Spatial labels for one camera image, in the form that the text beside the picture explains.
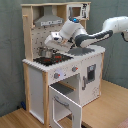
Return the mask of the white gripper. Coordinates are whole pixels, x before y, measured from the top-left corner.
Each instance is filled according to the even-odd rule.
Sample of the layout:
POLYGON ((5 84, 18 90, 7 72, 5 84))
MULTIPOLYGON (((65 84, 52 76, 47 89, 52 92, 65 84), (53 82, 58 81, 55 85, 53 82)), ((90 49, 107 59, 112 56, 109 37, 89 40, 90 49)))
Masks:
POLYGON ((45 45, 49 48, 54 48, 59 51, 68 52, 72 46, 67 39, 64 39, 58 32, 52 32, 44 41, 45 45))

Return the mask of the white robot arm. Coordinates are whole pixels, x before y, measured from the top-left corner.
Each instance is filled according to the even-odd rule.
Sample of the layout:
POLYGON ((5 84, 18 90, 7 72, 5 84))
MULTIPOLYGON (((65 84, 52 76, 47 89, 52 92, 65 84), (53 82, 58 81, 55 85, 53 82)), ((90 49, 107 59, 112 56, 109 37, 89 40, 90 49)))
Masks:
POLYGON ((51 32, 45 39, 47 47, 68 52, 73 45, 80 48, 106 40, 116 33, 128 42, 128 16, 111 17, 103 22, 99 32, 89 33, 77 18, 69 18, 57 32, 51 32))

